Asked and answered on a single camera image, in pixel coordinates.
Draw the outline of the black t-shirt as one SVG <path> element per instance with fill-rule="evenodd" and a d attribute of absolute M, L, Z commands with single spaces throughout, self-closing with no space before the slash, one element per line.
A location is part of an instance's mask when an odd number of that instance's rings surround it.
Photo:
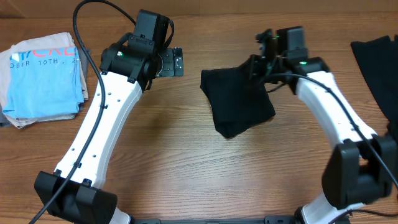
<path fill-rule="evenodd" d="M 249 65 L 201 71 L 200 88 L 210 102 L 216 131 L 231 139 L 275 116 L 265 86 L 249 77 Z"/>

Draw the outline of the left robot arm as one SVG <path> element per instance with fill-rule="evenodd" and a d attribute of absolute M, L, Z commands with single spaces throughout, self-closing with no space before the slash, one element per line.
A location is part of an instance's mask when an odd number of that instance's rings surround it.
<path fill-rule="evenodd" d="M 55 170 L 39 172 L 35 180 L 43 212 L 72 223 L 134 222 L 103 187 L 134 105 L 155 78 L 183 75 L 182 50 L 170 46 L 173 35 L 171 19 L 140 10 L 134 31 L 104 49 L 96 93 L 75 140 Z"/>

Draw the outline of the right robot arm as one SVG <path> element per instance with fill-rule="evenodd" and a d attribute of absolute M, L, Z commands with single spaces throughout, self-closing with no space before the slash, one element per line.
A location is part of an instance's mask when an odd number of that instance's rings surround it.
<path fill-rule="evenodd" d="M 309 57 L 302 27 L 267 29 L 256 36 L 261 53 L 249 74 L 262 84 L 287 85 L 310 109 L 332 152 L 322 192 L 293 215 L 268 216 L 266 223 L 348 223 L 349 216 L 390 196 L 397 188 L 397 142 L 380 136 L 350 106 L 328 65 Z"/>

